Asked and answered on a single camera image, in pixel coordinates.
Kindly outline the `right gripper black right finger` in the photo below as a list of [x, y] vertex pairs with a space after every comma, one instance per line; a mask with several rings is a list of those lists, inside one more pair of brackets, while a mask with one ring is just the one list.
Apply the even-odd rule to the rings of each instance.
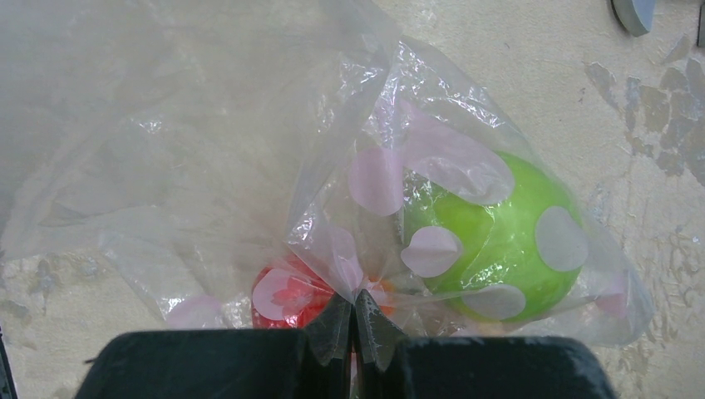
[[615, 398], [596, 356], [565, 337], [410, 337], [363, 290], [355, 308], [362, 398]]

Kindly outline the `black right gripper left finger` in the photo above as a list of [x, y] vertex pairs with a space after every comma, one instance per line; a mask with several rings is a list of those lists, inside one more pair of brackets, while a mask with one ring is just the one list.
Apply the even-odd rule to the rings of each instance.
[[352, 305], [334, 295], [304, 328], [122, 334], [78, 398], [345, 398]]

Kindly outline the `red fake fruit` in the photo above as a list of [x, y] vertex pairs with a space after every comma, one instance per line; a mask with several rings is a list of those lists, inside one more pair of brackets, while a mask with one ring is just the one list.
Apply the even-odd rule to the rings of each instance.
[[298, 256], [275, 259], [254, 280], [252, 324], [255, 328], [303, 328], [333, 295], [334, 290]]

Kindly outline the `clear zip top bag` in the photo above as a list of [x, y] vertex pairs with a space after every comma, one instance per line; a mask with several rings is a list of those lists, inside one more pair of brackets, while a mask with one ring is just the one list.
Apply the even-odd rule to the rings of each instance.
[[[498, 204], [502, 153], [566, 189], [589, 243], [564, 299], [517, 322], [456, 310], [402, 256], [409, 175]], [[349, 302], [388, 280], [417, 336], [619, 346], [654, 314], [485, 89], [369, 1], [2, 2], [2, 259], [96, 256], [171, 326], [219, 328], [253, 325], [255, 278], [289, 254]]]

